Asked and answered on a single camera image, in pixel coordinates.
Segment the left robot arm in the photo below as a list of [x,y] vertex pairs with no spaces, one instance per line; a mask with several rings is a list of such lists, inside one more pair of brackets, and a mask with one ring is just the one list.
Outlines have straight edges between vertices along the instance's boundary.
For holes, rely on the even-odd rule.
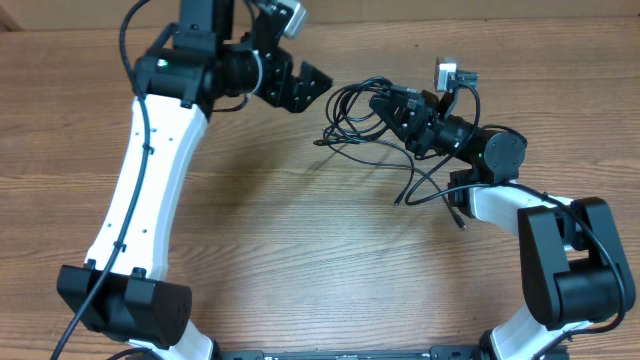
[[167,279],[170,234],[185,176],[216,101],[259,97],[305,111],[332,81],[295,65],[280,46],[307,16],[296,0],[250,1],[250,30],[232,39],[230,1],[184,1],[125,70],[134,92],[131,133],[104,223],[84,263],[65,265],[57,291],[73,324],[127,344],[134,359],[218,359],[218,344],[191,319],[190,288]]

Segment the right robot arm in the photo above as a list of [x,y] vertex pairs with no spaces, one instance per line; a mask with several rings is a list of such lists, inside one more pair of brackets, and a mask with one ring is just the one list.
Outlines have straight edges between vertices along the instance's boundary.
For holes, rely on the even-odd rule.
[[415,156],[428,151],[469,169],[451,173],[444,195],[470,218],[519,240],[524,305],[478,345],[449,347],[449,359],[565,359],[562,343],[607,333],[633,307],[633,277],[608,204],[572,200],[517,181],[526,139],[504,126],[452,115],[456,96],[389,87],[369,105]]

